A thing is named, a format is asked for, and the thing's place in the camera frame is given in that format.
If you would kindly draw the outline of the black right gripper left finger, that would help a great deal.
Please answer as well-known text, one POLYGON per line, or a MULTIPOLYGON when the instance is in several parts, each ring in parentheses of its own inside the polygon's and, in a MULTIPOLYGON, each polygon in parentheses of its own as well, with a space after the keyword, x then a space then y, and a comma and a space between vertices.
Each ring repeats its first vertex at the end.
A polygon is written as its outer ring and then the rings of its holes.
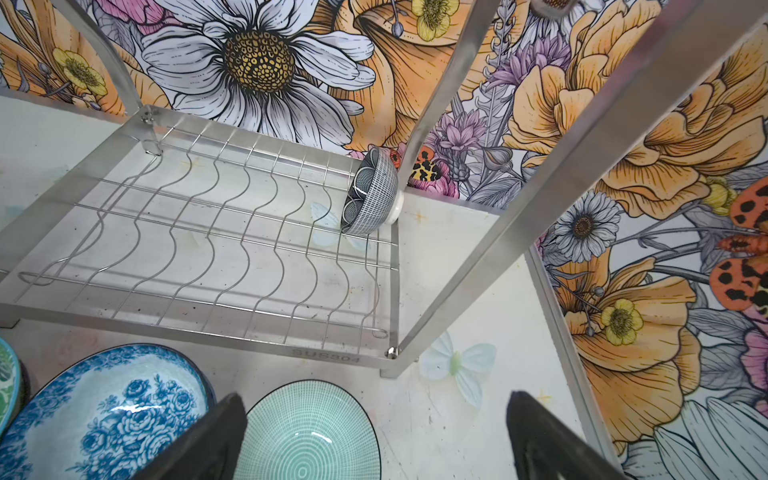
POLYGON ((231 393, 133 479, 233 479, 246 428, 242 398, 231 393))

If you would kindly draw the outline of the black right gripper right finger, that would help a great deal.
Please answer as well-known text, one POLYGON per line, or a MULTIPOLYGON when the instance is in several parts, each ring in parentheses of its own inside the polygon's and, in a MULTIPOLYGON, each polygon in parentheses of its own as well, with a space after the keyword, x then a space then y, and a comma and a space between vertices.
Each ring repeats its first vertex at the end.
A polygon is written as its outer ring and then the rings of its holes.
POLYGON ((506 426, 519 479, 624 477, 525 391, 511 393, 506 426))

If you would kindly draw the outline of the mint green striped bowl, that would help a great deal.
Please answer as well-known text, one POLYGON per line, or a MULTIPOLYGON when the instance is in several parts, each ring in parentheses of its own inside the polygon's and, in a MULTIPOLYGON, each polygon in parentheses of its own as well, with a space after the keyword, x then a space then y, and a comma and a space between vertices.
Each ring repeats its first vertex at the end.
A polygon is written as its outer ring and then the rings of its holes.
POLYGON ((322 380, 274 389, 247 413, 235 479, 380 479, 379 441, 360 402, 322 380))

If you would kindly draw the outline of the blue floral bowl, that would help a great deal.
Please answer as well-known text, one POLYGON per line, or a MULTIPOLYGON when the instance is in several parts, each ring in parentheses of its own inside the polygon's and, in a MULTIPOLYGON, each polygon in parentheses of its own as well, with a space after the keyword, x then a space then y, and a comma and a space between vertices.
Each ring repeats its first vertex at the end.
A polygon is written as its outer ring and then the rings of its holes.
POLYGON ((4 479, 130 479, 216 402, 194 362, 132 343, 90 355, 54 377, 1 441, 4 479))

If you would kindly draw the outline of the green leaf pattern bowl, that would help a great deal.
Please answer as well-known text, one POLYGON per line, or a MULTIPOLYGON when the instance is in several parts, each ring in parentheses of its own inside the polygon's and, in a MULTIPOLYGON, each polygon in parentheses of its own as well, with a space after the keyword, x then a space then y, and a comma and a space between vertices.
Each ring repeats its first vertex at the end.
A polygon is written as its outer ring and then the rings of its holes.
POLYGON ((1 435, 4 435, 28 398, 25 368, 15 351, 1 340, 1 435))

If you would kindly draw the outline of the dark grey patterned bowl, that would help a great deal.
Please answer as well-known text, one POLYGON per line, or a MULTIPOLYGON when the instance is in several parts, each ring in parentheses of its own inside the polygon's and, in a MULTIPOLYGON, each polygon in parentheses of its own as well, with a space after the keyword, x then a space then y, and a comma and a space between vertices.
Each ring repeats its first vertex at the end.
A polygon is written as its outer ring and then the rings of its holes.
POLYGON ((389 151, 371 147, 361 161, 342 208, 340 228, 346 235, 368 236, 393 225, 403 209, 398 171, 389 151))

